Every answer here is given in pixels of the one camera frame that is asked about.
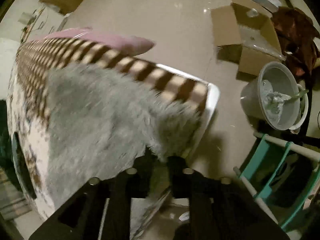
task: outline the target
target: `white plastic bucket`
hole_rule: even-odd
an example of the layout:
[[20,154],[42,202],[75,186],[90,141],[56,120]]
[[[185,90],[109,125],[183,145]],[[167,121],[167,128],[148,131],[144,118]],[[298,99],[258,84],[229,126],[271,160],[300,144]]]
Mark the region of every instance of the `white plastic bucket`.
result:
[[277,130],[290,129],[297,120],[300,101],[285,103],[279,122],[269,119],[261,101],[261,83],[268,80],[274,91],[293,97],[299,92],[298,85],[290,70],[279,62],[270,62],[260,71],[259,76],[247,84],[241,92],[241,106],[243,111],[252,117],[266,120]]

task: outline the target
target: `pink object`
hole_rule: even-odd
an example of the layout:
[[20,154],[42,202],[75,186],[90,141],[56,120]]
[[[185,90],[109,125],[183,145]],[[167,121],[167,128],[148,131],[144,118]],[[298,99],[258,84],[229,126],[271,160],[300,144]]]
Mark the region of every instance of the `pink object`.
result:
[[49,35],[37,38],[36,40],[58,37],[81,38],[84,40],[101,42],[130,56],[143,54],[155,45],[154,42],[145,38],[101,33],[93,31],[91,28],[70,28],[60,32],[50,33]]

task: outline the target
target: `floor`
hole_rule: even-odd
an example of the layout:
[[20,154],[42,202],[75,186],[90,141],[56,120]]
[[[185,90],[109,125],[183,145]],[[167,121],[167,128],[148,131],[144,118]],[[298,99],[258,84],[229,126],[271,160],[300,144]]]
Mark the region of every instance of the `floor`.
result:
[[240,106],[247,77],[238,66],[217,61],[213,46],[210,8],[230,0],[84,0],[65,28],[95,30],[145,37],[156,46],[139,57],[165,64],[217,85],[221,91],[217,110],[195,154],[192,167],[205,176],[234,175],[255,138]]

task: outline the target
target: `fluffy gray fabric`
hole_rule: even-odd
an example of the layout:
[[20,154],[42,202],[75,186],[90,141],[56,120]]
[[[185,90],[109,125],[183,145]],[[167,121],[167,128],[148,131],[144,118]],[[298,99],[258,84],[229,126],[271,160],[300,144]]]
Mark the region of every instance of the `fluffy gray fabric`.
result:
[[[50,150],[46,184],[59,208],[89,178],[108,179],[129,168],[145,146],[159,160],[189,146],[199,117],[180,102],[112,69],[71,63],[48,75]],[[132,201],[131,231],[154,198]]]

